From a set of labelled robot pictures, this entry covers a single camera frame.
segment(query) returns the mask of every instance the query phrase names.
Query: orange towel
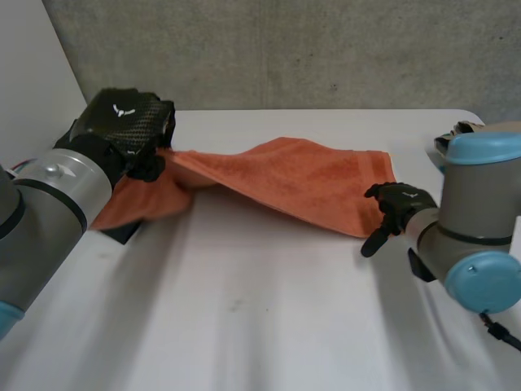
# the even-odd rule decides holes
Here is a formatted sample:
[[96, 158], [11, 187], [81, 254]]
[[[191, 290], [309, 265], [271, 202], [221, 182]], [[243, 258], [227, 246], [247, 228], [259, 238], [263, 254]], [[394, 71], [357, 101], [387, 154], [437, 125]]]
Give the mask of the orange towel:
[[365, 238], [382, 215], [364, 192], [377, 182], [395, 182], [385, 152], [343, 151], [301, 138], [277, 138], [238, 155], [160, 154], [167, 161], [160, 178], [123, 179], [92, 228], [178, 213], [194, 189], [220, 183], [306, 222]]

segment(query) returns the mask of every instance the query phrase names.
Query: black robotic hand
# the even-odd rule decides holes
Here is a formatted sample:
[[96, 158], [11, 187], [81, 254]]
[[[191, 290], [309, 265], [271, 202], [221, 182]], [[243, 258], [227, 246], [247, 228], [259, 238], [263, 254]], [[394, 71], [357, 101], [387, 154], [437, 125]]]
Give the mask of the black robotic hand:
[[89, 103], [72, 125], [68, 141], [71, 149], [89, 157], [96, 156], [93, 149], [103, 150], [104, 157], [96, 162], [101, 161], [106, 172], [153, 182], [165, 166], [156, 149], [170, 147], [175, 125], [173, 102], [136, 89], [111, 88], [101, 90]]
[[405, 183], [374, 184], [365, 197], [374, 197], [384, 215], [380, 228], [370, 235], [361, 248], [364, 257], [372, 257], [387, 242], [389, 235], [403, 232], [407, 222], [417, 212], [436, 208], [436, 202], [429, 193]]

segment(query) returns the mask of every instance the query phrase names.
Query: white table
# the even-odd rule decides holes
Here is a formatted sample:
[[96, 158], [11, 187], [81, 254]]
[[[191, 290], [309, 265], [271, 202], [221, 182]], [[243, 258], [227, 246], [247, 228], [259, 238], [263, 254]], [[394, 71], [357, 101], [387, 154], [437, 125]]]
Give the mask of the white table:
[[[459, 110], [179, 112], [178, 149], [242, 152], [286, 135], [391, 152], [439, 200], [426, 148]], [[438, 283], [402, 239], [359, 239], [225, 189], [120, 246], [90, 232], [0, 344], [4, 391], [519, 390], [521, 358]], [[521, 336], [521, 310], [497, 319]]]

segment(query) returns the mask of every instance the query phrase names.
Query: blue joint cap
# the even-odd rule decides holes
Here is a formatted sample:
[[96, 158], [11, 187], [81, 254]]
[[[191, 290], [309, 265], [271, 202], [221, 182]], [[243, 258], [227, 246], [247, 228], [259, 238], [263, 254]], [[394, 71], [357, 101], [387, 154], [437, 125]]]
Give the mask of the blue joint cap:
[[495, 314], [521, 299], [521, 264], [508, 253], [482, 251], [454, 265], [444, 285], [469, 311]]
[[453, 165], [487, 165], [521, 157], [521, 134], [465, 133], [449, 143], [445, 159]]
[[0, 301], [0, 340], [25, 316], [20, 308]]

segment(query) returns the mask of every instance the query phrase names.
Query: stain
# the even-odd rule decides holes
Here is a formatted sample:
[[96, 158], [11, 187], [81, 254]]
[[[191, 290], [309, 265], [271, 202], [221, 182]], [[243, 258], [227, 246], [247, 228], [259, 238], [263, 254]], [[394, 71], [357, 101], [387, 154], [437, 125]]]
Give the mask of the stain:
[[237, 299], [230, 306], [229, 312], [231, 312], [231, 313], [237, 312], [241, 309], [242, 306], [243, 306], [243, 301], [241, 299]]

